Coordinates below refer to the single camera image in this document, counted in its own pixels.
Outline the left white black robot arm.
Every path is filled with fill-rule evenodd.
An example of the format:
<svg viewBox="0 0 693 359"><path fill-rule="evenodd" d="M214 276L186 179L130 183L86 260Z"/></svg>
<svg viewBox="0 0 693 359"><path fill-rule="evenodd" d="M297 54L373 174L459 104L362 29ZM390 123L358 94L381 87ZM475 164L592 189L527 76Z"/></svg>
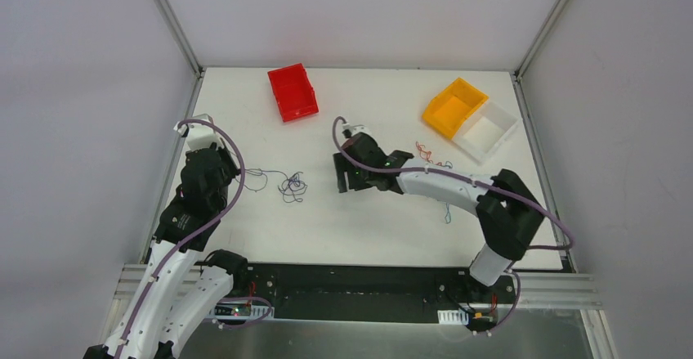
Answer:
<svg viewBox="0 0 693 359"><path fill-rule="evenodd" d="M134 298L112 335L89 347L86 358L177 358L221 298L248 290L247 259L219 249L205 259L194 288L177 297L218 227L228 186L239 173L229 151L216 142L186 152L181 184L160 215Z"/></svg>

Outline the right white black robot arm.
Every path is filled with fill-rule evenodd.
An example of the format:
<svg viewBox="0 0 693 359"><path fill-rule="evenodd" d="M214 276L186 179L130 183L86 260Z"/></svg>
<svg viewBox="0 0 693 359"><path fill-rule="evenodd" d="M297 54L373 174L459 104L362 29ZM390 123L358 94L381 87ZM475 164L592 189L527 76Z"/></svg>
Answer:
<svg viewBox="0 0 693 359"><path fill-rule="evenodd" d="M424 196L475 216L485 243L469 267L463 288L477 302L496 291L496 282L529 250L545 216L519 176L508 169L472 175L429 164L413 154L389 155L368 134L350 135L333 154L341 193L376 188L399 195Z"/></svg>

